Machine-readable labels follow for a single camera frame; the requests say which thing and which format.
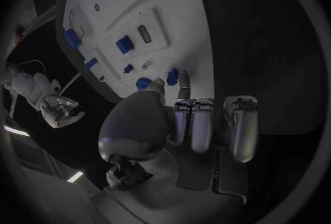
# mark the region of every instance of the light strip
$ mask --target light strip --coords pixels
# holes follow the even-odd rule
[[[83,175],[82,172],[78,172],[76,173],[73,177],[71,177],[69,180],[67,180],[67,182],[69,183],[73,183],[74,181],[76,181],[79,177],[81,177]]]
[[[26,133],[24,131],[13,129],[9,126],[4,126],[4,129],[7,130],[8,132],[15,133],[15,134],[18,134],[18,135],[23,135],[23,136],[28,136],[28,137],[30,136],[28,133]]]

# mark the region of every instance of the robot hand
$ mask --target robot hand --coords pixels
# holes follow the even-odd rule
[[[42,116],[53,128],[64,127],[81,119],[85,112],[80,112],[73,116],[74,108],[78,102],[62,97],[60,95],[50,95],[45,97],[40,104]]]

